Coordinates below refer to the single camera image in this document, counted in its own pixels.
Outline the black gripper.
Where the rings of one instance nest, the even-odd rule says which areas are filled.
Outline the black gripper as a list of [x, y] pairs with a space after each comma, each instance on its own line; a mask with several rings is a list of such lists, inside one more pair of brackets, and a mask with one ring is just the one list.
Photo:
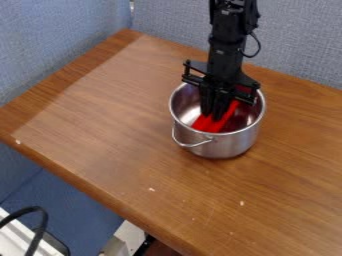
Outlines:
[[220, 121], [234, 100], [254, 105], [260, 82], [242, 70], [245, 45], [228, 48], [212, 47], [206, 62], [188, 59], [184, 62], [182, 81], [196, 86], [201, 93], [201, 111], [205, 116], [213, 112]]

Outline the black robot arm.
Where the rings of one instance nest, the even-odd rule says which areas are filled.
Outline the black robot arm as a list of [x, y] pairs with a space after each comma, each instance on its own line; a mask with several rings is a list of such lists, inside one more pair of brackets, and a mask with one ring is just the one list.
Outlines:
[[234, 100], [253, 105], [261, 83], [242, 71], [248, 37], [257, 45], [254, 33], [258, 27], [257, 0], [210, 0], [209, 59], [208, 62], [186, 60], [182, 81], [200, 89], [201, 111], [220, 121]]

